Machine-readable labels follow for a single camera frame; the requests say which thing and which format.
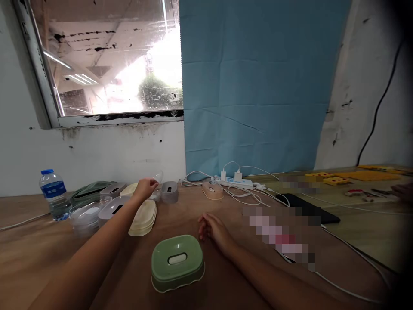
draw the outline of white wall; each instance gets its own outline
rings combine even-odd
[[[333,112],[326,115],[323,125],[316,169],[356,164],[401,41],[390,14],[380,0],[353,0],[329,106]],[[360,164],[412,166],[412,96],[408,93],[412,80],[408,59],[405,44]]]
[[[40,193],[47,168],[69,191],[97,180],[133,183],[159,169],[164,180],[186,175],[183,122],[40,129],[33,102],[41,98],[10,2],[0,6],[0,196]]]

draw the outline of electrical cord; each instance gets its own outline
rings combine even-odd
[[[366,142],[364,143],[363,147],[361,148],[360,153],[358,154],[356,166],[358,166],[358,165],[360,164],[361,154],[363,153],[363,151],[364,151],[367,143],[369,142],[371,136],[373,135],[374,129],[376,128],[377,113],[379,112],[380,105],[382,104],[383,99],[384,99],[384,97],[386,96],[387,91],[388,91],[388,89],[389,89],[389,87],[390,87],[391,81],[393,80],[393,76],[394,76],[395,71],[396,71],[397,59],[398,59],[398,57],[399,57],[400,50],[401,50],[401,47],[403,46],[403,43],[404,43],[404,38],[401,40],[401,42],[400,42],[400,44],[399,44],[399,46],[398,46],[398,48],[397,48],[397,50],[396,50],[395,58],[394,58],[394,61],[393,61],[393,67],[392,67],[392,69],[391,69],[390,78],[389,78],[389,80],[388,80],[388,82],[387,82],[386,89],[384,90],[384,93],[383,93],[382,97],[380,98],[379,103],[377,104],[376,110],[375,110],[375,112],[374,112],[373,127],[371,128],[371,132],[370,132],[369,136],[367,137],[367,140],[366,140]]]
[[[226,167],[228,164],[230,164],[230,163],[237,164],[237,165],[238,165],[238,169],[241,169],[240,165],[239,165],[237,162],[235,162],[235,161],[230,161],[229,163],[226,163],[226,164],[225,164],[225,166],[222,168],[222,171],[225,171],[225,167]]]
[[[262,169],[260,169],[260,168],[252,167],[252,166],[242,166],[242,167],[240,167],[240,168],[243,168],[243,167],[256,168],[256,169],[261,170],[261,171],[264,171],[264,172],[266,172],[267,174],[270,174],[270,175],[272,175],[273,177],[275,177],[276,179],[278,179],[275,175],[273,175],[273,174],[271,174],[271,173],[269,173],[269,172],[267,172],[267,171],[265,171],[265,170],[262,170]],[[210,175],[208,175],[208,174],[206,174],[206,173],[204,173],[204,172],[202,172],[202,171],[195,170],[195,171],[190,172],[187,176],[185,176],[184,179],[179,179],[179,180],[182,181],[182,182],[181,182],[181,186],[182,186],[182,187],[193,186],[193,185],[195,185],[195,186],[201,186],[201,185],[202,185],[201,183],[195,184],[195,183],[192,183],[192,182],[189,182],[189,181],[186,181],[186,180],[185,180],[190,174],[192,174],[192,173],[194,173],[194,172],[199,172],[199,173],[202,173],[202,174],[204,174],[204,175],[206,175],[206,176],[208,176],[208,177],[212,177],[212,176],[210,176]],[[183,185],[183,184],[182,184],[183,182],[187,182],[187,183],[190,183],[190,184],[188,184],[188,185]],[[245,204],[245,205],[260,205],[260,204],[263,204],[263,205],[265,205],[265,206],[267,206],[267,207],[270,207],[269,205],[267,205],[266,203],[264,203],[258,195],[250,192],[250,191],[247,190],[247,189],[240,188],[240,187],[238,187],[238,186],[229,186],[228,189],[225,189],[224,187],[222,187],[222,185],[221,185],[220,183],[218,183],[218,184],[221,186],[221,188],[222,188],[228,195],[230,195],[233,199],[235,199],[236,201],[238,201],[238,202],[240,202],[240,203],[242,203],[242,204]],[[239,189],[239,190],[242,190],[242,191],[245,192],[245,194],[241,194],[241,195],[234,194],[234,193],[232,193],[232,192],[230,191],[230,188],[231,188],[231,187],[234,187],[234,188],[237,188],[237,189]],[[271,192],[277,193],[276,191],[274,191],[274,190],[272,190],[272,189],[270,189],[270,188],[268,188],[267,190],[268,190],[268,191],[271,191]],[[287,199],[286,197],[285,197],[285,198],[286,198],[288,204],[286,204],[286,203],[284,203],[283,201],[277,199],[277,198],[274,197],[273,195],[264,192],[264,190],[252,189],[252,191],[259,192],[259,193],[262,193],[262,194],[264,194],[264,195],[267,195],[267,196],[273,198],[274,200],[277,200],[277,201],[281,202],[283,205],[285,205],[285,206],[287,206],[287,207],[290,206],[290,202],[288,201],[288,199]],[[250,196],[250,195],[252,195],[252,197],[257,201],[256,204],[246,203],[246,202],[243,202],[243,201],[237,199],[237,198],[247,197],[247,196]],[[337,205],[337,204],[334,204],[334,203],[331,203],[331,202],[328,202],[328,201],[325,201],[325,200],[322,200],[322,199],[318,199],[318,198],[309,196],[309,195],[307,195],[307,194],[303,194],[303,195],[305,195],[305,196],[307,196],[307,197],[310,197],[310,198],[313,198],[313,199],[316,199],[316,200],[320,200],[320,201],[325,202],[325,203],[330,203],[330,204],[333,204],[333,205]],[[355,208],[355,207],[350,207],[350,206],[345,206],[345,205],[338,205],[338,206],[345,207],[345,208],[351,208],[351,209],[358,209],[358,210],[363,210],[363,211],[371,211],[371,212],[376,212],[376,213],[384,213],[384,214],[397,214],[397,215],[403,214],[403,213],[391,213],[391,212],[373,211],[373,210],[367,210],[367,209],[362,209],[362,208]],[[390,289],[390,284],[389,284],[387,278],[385,277],[384,273],[383,273],[376,265],[374,265],[369,259],[367,259],[367,257],[365,257],[364,255],[362,255],[356,248],[354,248],[351,244],[349,244],[349,243],[346,242],[345,240],[343,240],[343,239],[341,239],[340,237],[338,237],[338,236],[334,235],[333,233],[329,232],[329,231],[328,231],[327,229],[325,229],[324,227],[322,227],[322,229],[323,229],[324,231],[326,231],[327,233],[329,233],[330,235],[332,235],[332,236],[334,236],[335,238],[337,238],[338,240],[342,241],[344,244],[346,244],[348,247],[350,247],[353,251],[355,251],[359,256],[361,256],[361,257],[362,257],[367,263],[369,263],[374,269],[376,269],[377,272],[378,272],[378,273],[380,274],[380,276],[382,277],[382,279],[383,279],[384,283],[386,284],[386,286]],[[284,254],[282,254],[282,253],[279,252],[279,251],[277,251],[277,252],[281,255],[281,257],[282,257],[286,262],[288,262],[289,264],[291,264],[291,261],[288,260],[287,257],[286,257]],[[317,274],[317,275],[318,275],[320,278],[322,278],[324,281],[328,282],[329,284],[331,284],[331,285],[334,286],[335,288],[341,290],[342,292],[344,292],[344,293],[346,293],[346,294],[348,294],[348,295],[351,295],[351,296],[353,296],[353,297],[356,297],[356,298],[359,298],[359,299],[361,299],[361,300],[368,301],[368,302],[371,302],[371,303],[376,303],[376,304],[380,304],[380,303],[381,303],[381,301],[374,300],[374,299],[370,299],[370,298],[367,298],[367,297],[363,297],[363,296],[358,295],[358,294],[356,294],[356,293],[350,292],[350,291],[348,291],[348,290],[346,290],[346,289],[338,286],[337,284],[333,283],[332,281],[330,281],[329,279],[327,279],[325,276],[323,276],[322,274],[320,274],[320,273],[317,272],[317,271],[315,272],[315,274]]]
[[[325,232],[329,233],[330,235],[334,236],[334,237],[337,238],[338,240],[342,241],[343,243],[345,243],[345,244],[346,244],[348,247],[350,247],[354,252],[356,252],[359,256],[361,256],[361,258],[363,258],[363,259],[364,259],[366,262],[368,262],[374,269],[376,269],[376,270],[378,271],[378,273],[380,274],[380,276],[381,276],[382,279],[383,279],[383,282],[386,284],[387,288],[388,288],[388,289],[391,288],[391,287],[390,287],[390,283],[388,282],[386,276],[384,275],[384,273],[383,273],[376,265],[374,265],[370,260],[368,260],[364,255],[362,255],[357,249],[355,249],[351,244],[349,244],[349,243],[346,242],[345,240],[343,240],[343,239],[341,239],[340,237],[334,235],[332,232],[329,232],[329,231],[328,231],[327,229],[325,229],[325,228],[323,228],[323,230],[324,230]],[[281,255],[281,257],[282,257],[287,263],[292,264],[292,262],[291,262],[290,260],[288,260],[287,257],[286,257],[283,253],[281,253],[281,252],[279,252],[279,251],[277,251],[277,252],[279,253],[279,255]],[[330,283],[332,286],[334,286],[335,288],[341,290],[342,292],[344,292],[344,293],[346,293],[346,294],[349,294],[349,295],[351,295],[351,296],[353,296],[353,297],[356,297],[356,298],[359,298],[359,299],[361,299],[361,300],[368,301],[368,302],[371,302],[371,303],[375,303],[375,304],[381,304],[381,303],[382,303],[381,301],[378,301],[378,300],[375,300],[375,299],[370,299],[370,298],[367,298],[367,297],[363,297],[363,296],[361,296],[361,295],[358,295],[358,294],[356,294],[356,293],[353,293],[353,292],[351,292],[351,291],[348,291],[348,290],[346,290],[346,289],[338,286],[337,284],[333,283],[332,281],[330,281],[329,279],[327,279],[325,276],[323,276],[323,275],[322,275],[321,273],[319,273],[318,271],[315,271],[314,273],[315,273],[317,276],[319,276],[320,278],[322,278],[324,281]]]
[[[23,224],[26,224],[26,223],[28,223],[28,222],[30,222],[30,221],[36,220],[36,219],[38,219],[38,218],[44,217],[45,215],[49,215],[49,214],[50,214],[50,212],[47,212],[47,213],[45,213],[45,214],[32,217],[32,218],[30,218],[30,219],[28,219],[28,220],[25,220],[25,221],[20,222],[20,223],[17,223],[17,224],[10,225],[10,226],[6,226],[6,227],[2,227],[2,228],[0,228],[0,231],[7,230],[7,229],[11,229],[11,228],[14,228],[14,227],[17,227],[17,226],[21,226],[21,225],[23,225]]]
[[[269,173],[268,171],[262,170],[261,168],[257,168],[257,167],[253,167],[253,166],[241,166],[240,169],[241,169],[241,168],[245,168],[245,167],[246,167],[246,168],[255,168],[255,169],[264,171],[266,174],[270,174],[270,175],[272,175],[274,178],[276,178],[277,180],[280,180],[277,176],[273,175],[272,173]]]
[[[361,210],[361,211],[367,211],[367,212],[373,212],[373,213],[380,213],[380,214],[413,215],[413,213],[384,212],[384,211],[376,211],[376,210],[368,210],[368,209],[363,209],[363,208],[350,207],[350,206],[347,206],[347,205],[339,205],[339,204],[335,204],[335,203],[333,203],[333,202],[329,202],[329,201],[326,201],[326,200],[323,200],[323,199],[315,198],[315,197],[313,197],[313,196],[310,196],[310,195],[307,195],[307,194],[304,194],[304,193],[302,193],[302,194],[303,194],[304,196],[310,197],[310,198],[312,198],[312,199],[319,200],[319,201],[321,201],[321,202],[325,202],[325,203],[328,203],[328,204],[331,204],[331,205],[336,205],[336,206],[339,206],[339,207],[345,207],[345,208],[350,208],[350,209],[355,209],[355,210]]]

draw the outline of green container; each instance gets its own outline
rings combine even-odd
[[[201,246],[191,235],[163,240],[152,253],[152,285],[160,293],[199,281],[204,273]]]

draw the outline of power strip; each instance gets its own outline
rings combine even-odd
[[[241,182],[237,182],[234,178],[227,177],[226,181],[216,180],[222,186],[237,186],[244,189],[254,189],[253,182],[251,180],[242,179]]]

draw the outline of phone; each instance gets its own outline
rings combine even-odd
[[[321,224],[331,224],[340,222],[340,218],[317,207],[308,201],[301,199],[293,194],[277,195],[277,199],[287,203],[290,202],[291,207],[301,207],[301,216],[321,216]]]

